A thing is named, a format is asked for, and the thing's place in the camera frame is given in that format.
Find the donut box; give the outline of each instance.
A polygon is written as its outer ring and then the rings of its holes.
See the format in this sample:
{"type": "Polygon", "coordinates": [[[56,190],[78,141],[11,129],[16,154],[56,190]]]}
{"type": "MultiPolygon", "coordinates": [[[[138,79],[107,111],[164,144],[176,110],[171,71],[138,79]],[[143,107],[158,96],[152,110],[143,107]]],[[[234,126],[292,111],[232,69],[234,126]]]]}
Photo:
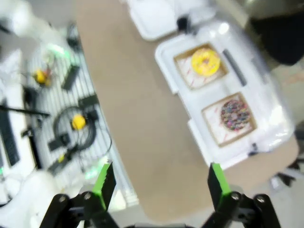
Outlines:
{"type": "Polygon", "coordinates": [[[252,115],[250,107],[246,103],[246,100],[241,93],[233,94],[209,105],[208,107],[202,110],[202,115],[207,123],[208,129],[213,139],[219,147],[229,145],[235,142],[236,140],[239,140],[242,137],[250,134],[257,128],[256,121],[252,115]],[[243,102],[244,104],[246,104],[247,109],[250,112],[250,118],[248,123],[246,123],[245,126],[240,130],[230,130],[224,125],[221,118],[221,111],[223,105],[231,100],[243,102]]]}
{"type": "Polygon", "coordinates": [[[188,128],[207,165],[216,162],[229,168],[247,159],[253,150],[272,151],[293,134],[288,108],[260,55],[239,30],[227,27],[221,19],[202,26],[197,36],[182,34],[161,43],[155,59],[172,94],[185,107],[188,128]],[[199,77],[194,73],[202,72],[195,65],[199,59],[195,53],[203,48],[220,58],[219,66],[211,68],[209,63],[214,66],[214,61],[205,62],[200,55],[208,70],[217,68],[214,76],[208,75],[211,70],[199,77]]]}
{"type": "Polygon", "coordinates": [[[220,79],[221,77],[225,76],[228,73],[228,70],[224,65],[223,61],[221,61],[218,71],[210,77],[204,77],[196,73],[191,65],[192,56],[197,50],[203,48],[215,50],[215,48],[213,48],[211,44],[207,43],[199,47],[193,48],[191,50],[188,50],[184,53],[181,53],[174,58],[176,67],[180,72],[180,76],[183,78],[187,87],[191,90],[201,89],[203,86],[207,85],[208,83],[220,79]]]}

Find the metal grid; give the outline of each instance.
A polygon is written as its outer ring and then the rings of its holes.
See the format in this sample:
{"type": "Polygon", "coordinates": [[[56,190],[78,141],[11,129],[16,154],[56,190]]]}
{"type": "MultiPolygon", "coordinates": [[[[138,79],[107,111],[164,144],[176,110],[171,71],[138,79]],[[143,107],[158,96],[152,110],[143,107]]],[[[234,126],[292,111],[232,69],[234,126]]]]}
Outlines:
{"type": "MultiPolygon", "coordinates": [[[[72,35],[78,36],[76,28],[72,30],[72,35]]],[[[42,60],[42,48],[38,48],[33,57],[27,62],[29,75],[44,65],[42,60]]],[[[35,129],[34,139],[37,145],[38,156],[43,168],[48,168],[60,155],[64,154],[66,148],[58,148],[50,152],[48,142],[54,139],[53,122],[56,116],[65,108],[78,104],[79,98],[84,98],[95,93],[95,89],[89,75],[84,54],[82,52],[74,54],[70,59],[57,58],[52,72],[55,75],[50,88],[41,88],[32,77],[28,77],[28,85],[38,90],[36,109],[48,112],[51,117],[44,120],[41,128],[35,129]],[[76,81],[70,91],[61,89],[70,64],[80,66],[76,81]]],[[[73,160],[56,176],[59,187],[66,188],[72,185],[73,181],[83,175],[81,167],[91,167],[100,159],[111,160],[114,164],[114,173],[117,179],[117,186],[121,190],[127,206],[138,204],[137,196],[129,182],[120,156],[113,142],[108,154],[105,154],[110,145],[110,136],[107,132],[107,124],[103,112],[99,105],[95,109],[98,112],[99,120],[96,123],[97,136],[93,145],[81,152],[81,157],[76,156],[73,160]]]]}

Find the sprinkled donut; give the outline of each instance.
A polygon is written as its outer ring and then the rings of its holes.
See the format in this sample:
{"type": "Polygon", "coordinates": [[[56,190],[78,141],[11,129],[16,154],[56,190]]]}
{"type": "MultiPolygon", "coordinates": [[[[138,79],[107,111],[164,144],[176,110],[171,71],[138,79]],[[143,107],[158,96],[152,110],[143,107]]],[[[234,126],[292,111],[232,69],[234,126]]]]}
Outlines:
{"type": "Polygon", "coordinates": [[[223,105],[220,117],[228,129],[239,131],[246,126],[251,116],[244,102],[233,99],[223,105]]]}

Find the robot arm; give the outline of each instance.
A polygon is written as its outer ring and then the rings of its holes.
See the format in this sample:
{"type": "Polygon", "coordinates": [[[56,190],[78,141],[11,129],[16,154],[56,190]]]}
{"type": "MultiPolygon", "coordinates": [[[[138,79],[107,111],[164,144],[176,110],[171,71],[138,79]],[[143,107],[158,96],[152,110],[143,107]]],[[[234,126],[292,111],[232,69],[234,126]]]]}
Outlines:
{"type": "MultiPolygon", "coordinates": [[[[70,199],[56,195],[41,222],[40,228],[76,228],[86,221],[96,228],[119,228],[108,213],[112,193],[116,185],[113,167],[103,167],[93,191],[83,192],[70,199]]],[[[265,194],[253,199],[231,191],[219,164],[211,164],[208,186],[215,212],[201,228],[228,228],[232,221],[241,222],[245,228],[280,228],[270,198],[265,194]]],[[[157,227],[132,225],[126,228],[192,228],[186,225],[157,227]]]]}
{"type": "Polygon", "coordinates": [[[39,227],[49,203],[60,190],[54,177],[46,171],[34,171],[21,183],[19,193],[0,207],[0,227],[39,227]]]}
{"type": "Polygon", "coordinates": [[[44,45],[55,45],[71,52],[66,39],[46,21],[32,13],[24,0],[1,0],[0,19],[8,22],[7,29],[19,37],[31,37],[44,45]]]}

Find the yellow frosted donut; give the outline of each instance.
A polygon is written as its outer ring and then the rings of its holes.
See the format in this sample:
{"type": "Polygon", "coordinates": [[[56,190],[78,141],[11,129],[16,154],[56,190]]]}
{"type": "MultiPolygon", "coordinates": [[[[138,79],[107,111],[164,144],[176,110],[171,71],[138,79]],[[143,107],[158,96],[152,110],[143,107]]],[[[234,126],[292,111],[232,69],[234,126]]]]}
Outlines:
{"type": "Polygon", "coordinates": [[[210,77],[218,71],[220,58],[215,51],[202,48],[193,54],[191,65],[199,75],[210,77]]]}

